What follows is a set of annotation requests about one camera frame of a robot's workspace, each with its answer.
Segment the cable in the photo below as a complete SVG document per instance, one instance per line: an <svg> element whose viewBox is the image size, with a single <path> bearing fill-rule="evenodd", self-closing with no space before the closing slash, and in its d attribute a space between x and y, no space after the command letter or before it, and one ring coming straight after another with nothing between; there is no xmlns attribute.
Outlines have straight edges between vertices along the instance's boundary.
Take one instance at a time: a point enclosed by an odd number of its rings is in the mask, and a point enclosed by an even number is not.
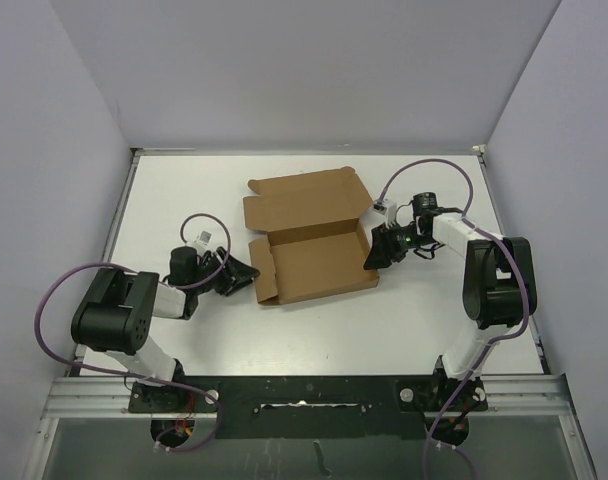
<svg viewBox="0 0 608 480"><path fill-rule="evenodd" d="M186 421L191 418L193 415L193 409L195 408L195 395L191 394L188 402L188 407L186 408L186 412L184 412L184 416L179 415L175 420L175 428L180 430L180 423L182 423L182 429L186 428Z"/></svg>
<svg viewBox="0 0 608 480"><path fill-rule="evenodd" d="M129 273L133 272L133 270L131 270L130 268L126 268L121 265L117 265L115 263L93 262L93 263L85 263L83 265L80 265L79 267L75 267L75 268L69 270L68 272L62 274L48 288L48 290L46 291L46 293L40 300L40 303L37 306L37 310L35 311L35 318L33 321L33 332L35 334L35 340L37 340L37 344L40 346L42 351L44 353L46 353L46 355L48 355L49 357L51 357L53 360L55 360L57 362L63 363L64 365L69 365L69 366L75 367L75 368L85 368L86 370L91 370L92 372L104 373L104 374L108 374L108 375L116 375L116 376L120 376L120 377L137 378L140 380L143 378L146 378L146 380L148 382L158 383L160 385L165 385L167 387L182 388L184 390L188 390L189 392L192 392L192 393L197 393L198 395L202 395L203 397L206 397L206 398L212 400L213 403L215 403L215 405L217 406L217 416L215 418L215 426L213 427L213 430L211 431L211 433L209 433L201 442L199 442L195 445L192 445L190 447L172 448L169 451L184 453L184 452L192 452L192 451L202 448L204 445L209 443L213 438L215 438L215 435L217 434L218 430L220 429L220 426L222 425L222 417L223 417L222 404L217 400L217 398L213 397L208 392L205 392L204 390L200 390L199 388L193 387L191 385L185 385L183 383L162 380L161 378L147 378L144 375L139 375L137 373L121 372L119 370L113 370L110 368L103 368L103 367L96 367L94 365L87 365L86 363L83 363L83 362L75 362L73 360L68 360L67 358L64 358L64 357L58 355L57 353L55 353L53 350L51 350L49 348L48 345L46 345L46 342L44 341L44 337L42 335L42 314L44 313L44 308L46 307L47 302L49 301L51 296L53 296L53 293L55 293L55 290L57 290L57 288L60 285L62 285L62 283L64 283L67 279L69 279L76 273L81 272L83 270L88 270L89 268L101 268L101 267L115 268L115 269L122 270L124 272L129 272Z"/></svg>
<svg viewBox="0 0 608 480"><path fill-rule="evenodd" d="M455 428L457 428L457 426L462 423L464 421L464 419L466 418L466 416L471 413L473 410L475 410L477 407L479 407L482 404L482 402L480 400L478 400L477 402L475 402L470 408L467 407L466 405L464 405L464 411L460 414L459 417L457 417L450 425L448 428L450 428L451 430L455 430Z"/></svg>
<svg viewBox="0 0 608 480"><path fill-rule="evenodd" d="M479 473L477 472L477 468L475 467L475 464L473 463L473 459L471 458L471 456L468 453L466 453L466 451L463 450L461 447L453 448L453 450L455 451L455 453L459 454L464 459L464 461L468 465L468 468L471 470L471 473L473 474L473 480L477 480L478 478L480 478Z"/></svg>
<svg viewBox="0 0 608 480"><path fill-rule="evenodd" d="M418 257L423 258L424 260L433 260L435 258L435 251L439 250L443 246L444 246L444 244L442 244L442 243L434 243L431 246L431 248L417 247L416 249L413 250L413 253L415 255L417 255ZM422 255L420 252L429 253L431 256L427 257L426 255Z"/></svg>
<svg viewBox="0 0 608 480"><path fill-rule="evenodd" d="M214 215L211 215L209 213L194 213L193 215L189 215L188 217L186 217L184 219L184 221L182 222L182 225L180 226L180 238L182 239L182 241L184 243L187 243L186 238L184 237L184 227L186 227L186 224L188 222L190 222L194 218L198 218L198 217L210 218L214 222L218 223L220 227L222 227L222 230L224 230L224 234L226 235L226 254L224 255L224 258L222 259L222 261L220 262L219 267L217 267L215 269L215 271L213 271L213 273L208 275L206 278L200 280L199 282L191 283L190 285L171 285L171 287L175 287L178 290L191 290L193 288L201 287L202 285L210 282L217 275L219 275L219 273L222 271L222 269L226 265L226 262L228 262L229 257L231 256L231 246L232 246L231 245L231 233L228 231L228 228L226 228L226 225L224 225L224 223L219 218L217 218Z"/></svg>
<svg viewBox="0 0 608 480"><path fill-rule="evenodd" d="M157 437L155 437L155 446L157 447L162 442L162 437L164 437L164 435L166 435L168 433L172 433L172 432L177 432L177 427L175 425L167 428L166 430L162 430L160 433L158 433ZM176 451L176 449L177 449L177 447L176 448L165 447L165 450L167 452L174 452L174 451Z"/></svg>
<svg viewBox="0 0 608 480"><path fill-rule="evenodd" d="M466 183L468 184L468 200L466 201L466 206L464 207L464 211L462 212L462 216L465 217L466 214L468 213L468 209L471 208L471 204L473 203L473 182L471 181L471 177L468 176L468 174L464 171L464 169L462 167L460 167L455 162L451 162L450 160L444 160L443 158L425 158L423 160L418 160L417 162L412 162L412 163L409 163L408 165L403 166L397 172L395 172L391 176L391 178L389 178L388 182L386 182L386 185L384 185L384 188L382 189L382 193L380 193L380 196L378 197L377 201L382 202L384 200L384 197L386 196L386 192L388 192L388 188L391 186L391 183L393 183L393 180L395 180L400 173L402 173L403 171L405 171L411 167L415 167L417 165L422 165L424 163L443 163L445 165L449 165L449 166L453 167L455 170L457 170L458 172L460 172L462 174L462 176L466 180Z"/></svg>
<svg viewBox="0 0 608 480"><path fill-rule="evenodd" d="M192 285L176 286L175 288L177 288L179 290L192 289L192 288L201 286L201 285L211 281L213 278L215 278L215 276L217 274L219 274L222 271L222 269L224 268L224 265L226 264L226 262L228 261L228 258L230 256L231 234L228 231L228 228L226 228L226 225L224 225L224 223L220 219L218 219L217 217L214 217L213 215L209 215L208 213L196 213L196 214L190 215L189 217L186 218L186 220L184 220L184 222L182 223L182 226L180 227L180 237L182 238L182 240L185 241L184 226L191 219L196 218L196 217L210 218L211 220L214 220L222 227L222 229L224 230L224 233L226 235L226 241L227 241L226 255L224 255L224 258L222 259L222 263L220 264L220 266L211 275L209 275L205 279L203 279L195 284L192 284ZM160 378L149 378L149 377L145 377L144 375L139 375L137 373L132 373L132 372L122 372L120 370L113 370L110 368L96 367L94 365L87 365L83 362L75 362L73 360L69 360L69 359L64 358L64 357L58 355L57 353L55 353L53 350L50 349L50 347L44 341L44 336L42 335L42 315L44 313L44 308L46 307L46 304L48 303L49 299L53 296L55 291L60 287L60 285L62 285L62 283L64 283L67 279L69 279L76 273L79 273L84 270L88 270L90 268L102 268L102 267L114 268L114 269L121 270L121 271L127 272L127 273L134 272L130 268L127 268L127 267L124 267L122 265L118 265L115 263L111 263L111 262L92 262L92 263L85 263L83 265L80 265L79 267L75 267L75 268L69 270L68 272L65 272L64 274L62 274L57 280L55 280L55 282L53 282L53 284L48 288L48 290L46 290L46 293L40 300L40 303L37 306L37 310L35 311L35 318L33 320L33 333L35 334L35 340L37 341L37 344L42 349L42 351L46 355L51 357L53 360L55 360L59 363L62 363L64 365L68 365L70 367L80 368L80 369L85 368L86 370L90 370L92 372L103 373L103 374L108 374L108 375L116 375L119 377L124 377L124 379L126 379L126 378L136 378L138 380L146 379L147 381L152 382L152 383L157 383L159 385L165 385L167 387L181 388L183 390L188 390L189 392L196 393L198 395L201 395L205 398L210 399L217 408L217 415L215 417L215 426L213 427L213 430L204 439L202 439L199 443L197 443L195 445L192 445L189 447L176 447L176 448L167 449L167 450L170 452L184 453L184 452L192 452L192 451L202 448L204 445L209 443L213 438L215 438L215 435L217 434L217 432L219 431L219 429L222 425L224 407L217 400L217 398L213 397L208 392L205 392L204 390L201 390L197 387L193 387L191 385L185 385L183 383L162 380Z"/></svg>
<svg viewBox="0 0 608 480"><path fill-rule="evenodd" d="M410 207L411 204L413 203L413 199L411 198L411 200L408 203L405 203L404 205L400 205L399 207L397 207L397 210L395 210L395 221L397 222L397 214L400 212L400 209L404 208L404 207Z"/></svg>
<svg viewBox="0 0 608 480"><path fill-rule="evenodd" d="M468 193L468 201L466 202L466 206L464 207L464 210L462 211L462 221L467 226L471 227L473 230L475 230L480 235L482 235L483 237L493 241L499 247L499 249L502 251L502 253L506 257L506 260L508 261L508 263L511 267L511 271L513 272L513 275L515 275L515 280L517 281L517 285L520 289L520 297L522 299L522 312L523 312L520 328L516 332L506 334L506 335L499 335L497 337L491 338L488 341L488 343L486 344L486 346L480 353L480 356L477 358L477 360L475 361L475 363L473 364L471 369L466 373L466 375L464 376L462 381L455 388L455 390L453 391L451 396L448 398L448 400L446 400L446 402L442 406L442 409L439 411L439 413L433 420L433 424L431 425L431 428L429 429L428 435L426 437L426 442L424 442L424 449L423 449L423 453L422 453L423 477L424 477L424 480L428 480L428 478L429 478L429 476L428 476L429 446L430 446L431 442L434 441L433 434L435 433L435 429L437 428L438 423L444 417L444 414L446 413L448 408L453 404L455 399L458 397L458 395L460 394L460 392L462 391L462 389L464 388L466 383L471 379L471 377L473 376L473 372L475 372L475 370L477 370L479 368L479 366L484 362L484 360L486 359L486 356L488 355L488 353L491 350L491 347L495 343L500 342L502 340L511 340L513 338L517 338L526 331L526 329L528 328L529 304L528 304L528 292L526 291L526 284L524 283L522 274L517 266L517 263L515 263L515 259L511 255L511 252L509 252L508 248L497 237L495 237L491 233L489 233L481 228L478 228L470 220L468 220L468 218L466 218L466 215L471 207L471 204L473 203L473 182L471 181L471 178L468 176L468 174L464 171L464 169L462 169L462 167L460 167L459 165L457 165L454 162L451 162L450 160L444 160L442 158L426 158L423 160L418 160L416 162L409 163L408 165L405 165L404 167L397 170L391 176L391 178L388 180L388 182L386 182L386 185L382 189L382 193L380 194L378 201L384 200L384 197L386 195L386 192L388 191L388 188L390 187L391 183L393 183L393 180L395 180L395 178L397 178L397 176L400 173L402 173L403 171L405 171L411 167L414 167L416 165L422 165L424 163L443 163L446 165L450 165L451 167L455 168L458 172L460 172L462 174L462 176L464 177L464 179L466 180L466 183L467 183L468 189L469 189L469 193ZM449 446L456 451L460 450L459 448L455 447L454 445L449 445ZM466 462L469 464L469 466L473 470L474 475L477 475L477 472L475 470L475 467L474 467L471 459L466 454L464 454L464 452L462 452L462 451L460 451L460 454L464 457Z"/></svg>

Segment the open cardboard box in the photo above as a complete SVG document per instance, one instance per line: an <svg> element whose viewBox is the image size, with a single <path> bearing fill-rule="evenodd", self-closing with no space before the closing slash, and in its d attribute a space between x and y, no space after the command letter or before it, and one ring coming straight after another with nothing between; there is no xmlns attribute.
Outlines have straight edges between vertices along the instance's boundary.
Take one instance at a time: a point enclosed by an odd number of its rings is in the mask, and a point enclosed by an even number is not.
<svg viewBox="0 0 608 480"><path fill-rule="evenodd" d="M373 288L363 269L370 249L359 218L373 203L355 170L250 180L246 227L266 235L249 244L257 301L286 304Z"/></svg>

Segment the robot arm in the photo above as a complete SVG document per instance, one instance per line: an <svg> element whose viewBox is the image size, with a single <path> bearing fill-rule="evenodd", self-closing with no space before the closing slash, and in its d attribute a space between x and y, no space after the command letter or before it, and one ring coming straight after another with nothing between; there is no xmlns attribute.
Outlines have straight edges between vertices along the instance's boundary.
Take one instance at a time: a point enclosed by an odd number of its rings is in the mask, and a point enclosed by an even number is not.
<svg viewBox="0 0 608 480"><path fill-rule="evenodd" d="M181 364L149 336L151 320L188 320L197 309L200 294L215 290L229 296L259 275L258 270L229 256L215 278L194 286L215 272L225 253L222 248L215 253L203 250L201 255L192 246L174 249L170 274L165 278L170 285L161 283L157 273L100 269L73 316L73 340L114 358L131 373L177 380L183 375ZM157 385L146 379L139 382Z"/></svg>
<svg viewBox="0 0 608 480"><path fill-rule="evenodd" d="M413 221L407 226L397 224L396 205L389 201L375 204L365 215L365 228L379 225L371 229L371 251L364 268L387 268L404 259L408 250L419 253L431 244L446 246L464 258L462 299L472 321L462 326L455 343L441 356L446 377L461 380L489 340L507 333L521 321L519 287L501 250L466 225L461 211L439 207L435 194L430 192L415 195L412 205ZM532 314L537 307L537 292L530 244L520 237L496 237L506 245L520 269ZM435 248L429 251L434 254ZM473 372L472 379L479 377L482 366Z"/></svg>

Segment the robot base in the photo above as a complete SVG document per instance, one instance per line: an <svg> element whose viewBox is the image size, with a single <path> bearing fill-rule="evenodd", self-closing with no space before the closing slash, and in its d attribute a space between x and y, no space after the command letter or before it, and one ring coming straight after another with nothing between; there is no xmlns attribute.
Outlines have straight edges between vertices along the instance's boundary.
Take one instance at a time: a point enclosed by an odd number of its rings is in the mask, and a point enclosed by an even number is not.
<svg viewBox="0 0 608 480"><path fill-rule="evenodd" d="M184 383L216 392L224 407L218 439L371 435L423 439L431 422L425 414L439 411L450 395L447 390L440 392L450 383L444 384L437 373L424 376L187 376ZM450 411L462 412L475 403L475 389L483 385L481 381L470 383ZM157 388L161 387L136 383L129 412L177 413L178 417L187 413L188 394L177 389L159 395L150 391ZM216 411L203 397L196 398L194 405L193 413ZM475 410L487 408L483 400Z"/></svg>

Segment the white enclosure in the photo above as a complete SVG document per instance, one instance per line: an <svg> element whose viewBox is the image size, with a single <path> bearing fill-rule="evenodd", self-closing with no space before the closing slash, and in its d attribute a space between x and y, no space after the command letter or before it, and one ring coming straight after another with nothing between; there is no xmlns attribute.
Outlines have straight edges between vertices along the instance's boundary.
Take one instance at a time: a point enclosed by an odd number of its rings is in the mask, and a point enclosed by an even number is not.
<svg viewBox="0 0 608 480"><path fill-rule="evenodd" d="M62 373L35 346L35 307L101 257L129 147L482 143L500 219L533 246L547 357L608 479L608 0L0 0L0 479L21 478ZM62 353L88 279L50 306Z"/></svg>

